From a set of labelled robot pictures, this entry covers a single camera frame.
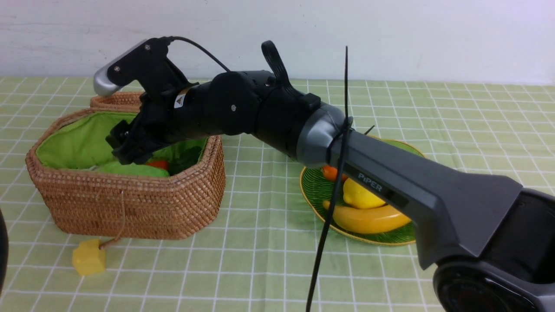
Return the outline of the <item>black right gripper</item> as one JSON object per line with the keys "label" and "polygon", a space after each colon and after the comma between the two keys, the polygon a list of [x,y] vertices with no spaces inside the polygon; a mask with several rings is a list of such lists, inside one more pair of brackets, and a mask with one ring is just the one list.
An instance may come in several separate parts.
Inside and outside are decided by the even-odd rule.
{"label": "black right gripper", "polygon": [[121,121],[106,141],[121,164],[144,164],[155,152],[188,140],[204,139],[202,84],[147,88],[136,97],[139,113]]}

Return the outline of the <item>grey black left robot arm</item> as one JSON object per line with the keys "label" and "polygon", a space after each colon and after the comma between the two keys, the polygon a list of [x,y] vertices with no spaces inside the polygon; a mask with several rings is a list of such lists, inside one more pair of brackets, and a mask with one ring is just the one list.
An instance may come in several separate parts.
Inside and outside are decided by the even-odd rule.
{"label": "grey black left robot arm", "polygon": [[8,229],[2,211],[0,211],[0,295],[3,294],[9,259]]}

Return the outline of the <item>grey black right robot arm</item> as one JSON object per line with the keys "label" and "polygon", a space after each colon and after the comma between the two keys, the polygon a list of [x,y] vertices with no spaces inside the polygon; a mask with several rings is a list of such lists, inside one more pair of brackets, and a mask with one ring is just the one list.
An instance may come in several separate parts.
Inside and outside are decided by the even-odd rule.
{"label": "grey black right robot arm", "polygon": [[347,109],[296,90],[271,41],[270,71],[228,68],[191,83],[168,59],[183,37],[151,38],[99,69],[97,95],[133,81],[141,109],[107,136],[121,164],[185,140],[251,134],[313,168],[331,165],[409,217],[423,269],[447,312],[554,310],[554,197],[507,176],[460,172],[352,128]]}

